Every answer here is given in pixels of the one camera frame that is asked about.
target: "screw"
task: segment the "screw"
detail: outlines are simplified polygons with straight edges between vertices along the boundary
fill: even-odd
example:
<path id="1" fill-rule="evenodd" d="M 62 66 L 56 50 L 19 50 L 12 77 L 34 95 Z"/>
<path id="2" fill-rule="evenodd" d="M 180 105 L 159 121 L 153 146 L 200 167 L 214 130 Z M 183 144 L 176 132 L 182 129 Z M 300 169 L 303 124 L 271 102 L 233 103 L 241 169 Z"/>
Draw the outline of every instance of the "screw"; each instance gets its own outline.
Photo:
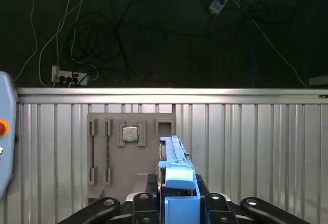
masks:
<path id="1" fill-rule="evenodd" d="M 148 198 L 148 196 L 147 196 L 147 194 L 142 194 L 142 195 L 140 195 L 140 197 L 139 197 L 140 199 L 147 199 Z"/>
<path id="2" fill-rule="evenodd" d="M 111 199 L 108 199 L 104 202 L 104 205 L 106 206 L 110 206 L 110 205 L 113 205 L 114 204 L 114 200 L 111 200 Z"/>
<path id="3" fill-rule="evenodd" d="M 253 200 L 253 199 L 247 199 L 246 201 L 249 205 L 257 205 L 257 201 Z"/>
<path id="4" fill-rule="evenodd" d="M 144 222 L 145 224 L 150 223 L 150 219 L 149 219 L 149 218 L 144 218 L 144 219 L 143 219 L 143 222 Z"/>
<path id="5" fill-rule="evenodd" d="M 220 198 L 220 196 L 218 194 L 211 194 L 211 197 L 215 200 Z"/>
<path id="6" fill-rule="evenodd" d="M 221 223 L 228 223 L 228 219 L 225 217 L 221 217 Z"/>

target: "blue control panel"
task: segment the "blue control panel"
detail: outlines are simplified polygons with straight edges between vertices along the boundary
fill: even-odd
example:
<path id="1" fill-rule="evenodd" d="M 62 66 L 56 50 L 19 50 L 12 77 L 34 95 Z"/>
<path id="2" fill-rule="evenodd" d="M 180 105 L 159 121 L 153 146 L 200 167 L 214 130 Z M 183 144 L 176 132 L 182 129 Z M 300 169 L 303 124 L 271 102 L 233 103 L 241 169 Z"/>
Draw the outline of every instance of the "blue control panel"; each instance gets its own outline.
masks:
<path id="1" fill-rule="evenodd" d="M 17 95 L 10 76 L 0 71 L 0 199 L 12 174 Z"/>
<path id="2" fill-rule="evenodd" d="M 166 146 L 166 161 L 158 164 L 161 169 L 166 169 L 165 187 L 194 192 L 191 196 L 165 197 L 165 223 L 199 224 L 200 193 L 195 168 L 177 136 L 161 137 L 160 140 Z"/>

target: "emergency stop button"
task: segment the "emergency stop button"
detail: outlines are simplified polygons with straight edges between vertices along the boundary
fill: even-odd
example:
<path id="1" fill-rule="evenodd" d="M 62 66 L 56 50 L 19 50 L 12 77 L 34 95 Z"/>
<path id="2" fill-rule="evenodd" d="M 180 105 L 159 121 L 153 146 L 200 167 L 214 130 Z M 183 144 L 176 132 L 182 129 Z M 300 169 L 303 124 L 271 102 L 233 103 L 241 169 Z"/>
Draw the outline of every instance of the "emergency stop button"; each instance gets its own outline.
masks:
<path id="1" fill-rule="evenodd" d="M 0 120 L 0 137 L 9 133 L 9 124 L 5 120 Z"/>
<path id="2" fill-rule="evenodd" d="M 3 123 L 0 123 L 0 135 L 4 135 L 6 132 L 6 126 Z"/>

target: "dark background wall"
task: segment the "dark background wall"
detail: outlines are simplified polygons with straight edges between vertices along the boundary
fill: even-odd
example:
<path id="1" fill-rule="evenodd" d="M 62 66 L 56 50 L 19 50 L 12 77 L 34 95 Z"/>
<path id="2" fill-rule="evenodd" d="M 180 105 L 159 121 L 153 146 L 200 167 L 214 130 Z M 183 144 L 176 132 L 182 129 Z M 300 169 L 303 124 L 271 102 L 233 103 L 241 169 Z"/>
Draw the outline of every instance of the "dark background wall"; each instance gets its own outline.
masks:
<path id="1" fill-rule="evenodd" d="M 26 65 L 16 81 L 21 87 L 40 87 L 38 76 L 39 53 L 56 33 L 59 20 L 65 13 L 68 0 L 35 0 L 33 23 L 38 39 L 38 53 Z M 97 47 L 108 51 L 105 58 L 119 50 L 114 29 L 130 0 L 84 0 L 81 15 L 99 12 L 108 19 L 90 15 L 85 22 L 100 23 L 109 41 L 101 34 Z M 212 0 L 200 0 L 206 7 Z M 242 0 L 261 21 L 263 31 L 280 53 L 307 83 L 312 76 L 327 74 L 328 0 Z M 79 0 L 72 0 L 70 8 Z M 35 50 L 29 16 L 32 0 L 0 0 L 0 69 L 14 78 Z M 68 33 L 77 10 L 66 20 L 59 34 L 60 68 L 73 70 L 77 64 L 63 54 Z M 206 35 L 209 11 L 198 0 L 134 0 L 117 29 L 126 58 L 114 61 L 86 58 L 99 68 L 101 77 L 88 87 L 212 87 L 235 88 L 275 87 L 301 88 L 294 71 L 277 55 L 254 24 L 229 1 L 224 10 L 211 22 L 213 30 L 247 42 L 253 49 L 255 62 L 245 45 Z M 74 52 L 79 54 L 75 44 Z M 53 40 L 44 50 L 40 72 L 43 82 L 52 86 L 51 66 L 56 65 L 56 45 Z M 129 75 L 126 62 L 129 62 Z M 88 65 L 78 69 L 94 76 Z"/>

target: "blue cable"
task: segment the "blue cable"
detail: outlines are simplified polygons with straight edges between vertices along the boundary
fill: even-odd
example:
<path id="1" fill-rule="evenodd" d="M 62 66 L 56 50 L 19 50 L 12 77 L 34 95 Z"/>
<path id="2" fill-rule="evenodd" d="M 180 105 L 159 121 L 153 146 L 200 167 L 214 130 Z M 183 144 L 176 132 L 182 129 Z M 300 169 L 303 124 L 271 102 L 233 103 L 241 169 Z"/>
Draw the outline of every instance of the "blue cable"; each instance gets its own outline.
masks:
<path id="1" fill-rule="evenodd" d="M 206 19 L 202 17 L 202 13 L 201 13 L 201 9 L 205 9 L 200 0 L 198 0 L 198 13 L 199 13 L 199 17 L 201 19 L 201 21 L 204 23 L 204 25 L 207 27 L 208 26 L 208 22 L 206 22 Z M 209 30 L 212 32 L 212 33 L 215 33 L 215 31 L 209 27 Z M 244 46 L 247 47 L 248 51 L 250 52 L 251 54 L 251 57 L 252 57 L 252 74 L 251 74 L 251 81 L 252 81 L 252 87 L 254 87 L 254 79 L 255 79 L 255 70 L 256 70 L 256 61 L 255 61 L 255 55 L 254 55 L 254 51 L 252 50 L 252 48 L 250 47 L 249 44 L 247 44 L 245 41 L 243 40 L 240 40 L 240 39 L 236 39 L 236 38 L 232 38 L 230 36 L 227 36 L 225 34 L 222 34 L 222 33 L 215 33 L 215 35 L 217 35 L 218 37 L 220 38 L 223 38 L 223 39 L 226 39 L 226 40 L 229 40 L 229 41 L 234 41 L 234 42 L 237 42 L 237 43 L 240 43 Z"/>

